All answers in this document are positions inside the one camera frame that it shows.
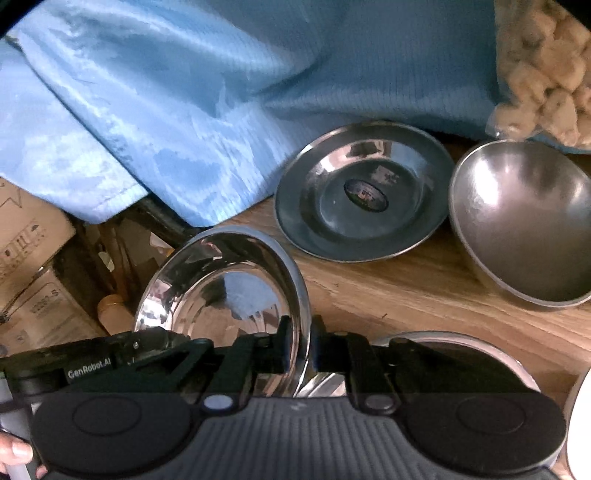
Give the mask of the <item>person's left hand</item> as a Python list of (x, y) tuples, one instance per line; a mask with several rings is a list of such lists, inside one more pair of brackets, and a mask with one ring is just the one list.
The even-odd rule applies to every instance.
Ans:
[(33, 459), (32, 447), (6, 432), (0, 434), (0, 469), (7, 473), (8, 466), (26, 465)]

